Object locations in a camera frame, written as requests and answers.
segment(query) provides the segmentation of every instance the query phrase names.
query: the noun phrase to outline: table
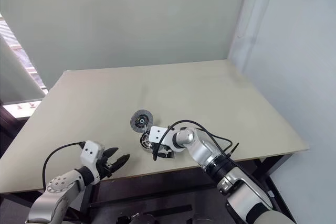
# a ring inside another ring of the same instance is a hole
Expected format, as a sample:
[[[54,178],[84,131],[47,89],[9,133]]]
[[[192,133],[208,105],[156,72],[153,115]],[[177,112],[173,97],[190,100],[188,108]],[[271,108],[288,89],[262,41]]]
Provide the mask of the table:
[[[308,148],[228,60],[66,71],[0,159],[0,193],[41,189],[47,155],[61,145],[86,140],[119,147],[116,157],[131,154],[113,178],[197,165],[187,152],[154,162],[140,147],[140,134],[130,127],[138,109],[149,110],[157,126],[190,119],[239,142],[232,155],[236,161],[275,156],[264,161],[259,176],[276,168],[285,154]],[[79,155],[77,147],[56,153],[47,166],[47,181],[80,167]]]

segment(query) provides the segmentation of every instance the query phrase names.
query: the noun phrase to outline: white wall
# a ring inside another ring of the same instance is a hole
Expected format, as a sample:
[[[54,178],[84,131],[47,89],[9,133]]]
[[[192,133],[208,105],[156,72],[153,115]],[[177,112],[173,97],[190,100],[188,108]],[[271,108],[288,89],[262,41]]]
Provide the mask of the white wall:
[[[272,178],[298,223],[334,223],[336,0],[246,0],[230,59],[305,139]]]
[[[51,88],[64,70],[223,59],[241,2],[0,0],[0,9]]]
[[[42,89],[0,35],[0,100],[3,103],[19,103],[44,96]]]

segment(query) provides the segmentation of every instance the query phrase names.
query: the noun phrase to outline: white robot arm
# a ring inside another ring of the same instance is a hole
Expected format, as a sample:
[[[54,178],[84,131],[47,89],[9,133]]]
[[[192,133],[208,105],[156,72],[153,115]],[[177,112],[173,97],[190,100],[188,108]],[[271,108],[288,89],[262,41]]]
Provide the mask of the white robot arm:
[[[97,184],[122,167],[130,157],[123,155],[113,164],[107,162],[118,148],[104,151],[104,147],[86,141],[80,159],[83,167],[73,169],[52,179],[45,192],[33,203],[26,223],[60,224],[70,203],[90,184]]]
[[[184,127],[176,130],[172,126],[168,129],[153,126],[149,141],[153,144],[154,160],[161,144],[173,152],[187,149],[203,171],[217,183],[220,193],[228,195],[226,208],[237,223],[294,223],[272,210],[268,195],[255,183],[255,179],[231,160],[205,129]]]

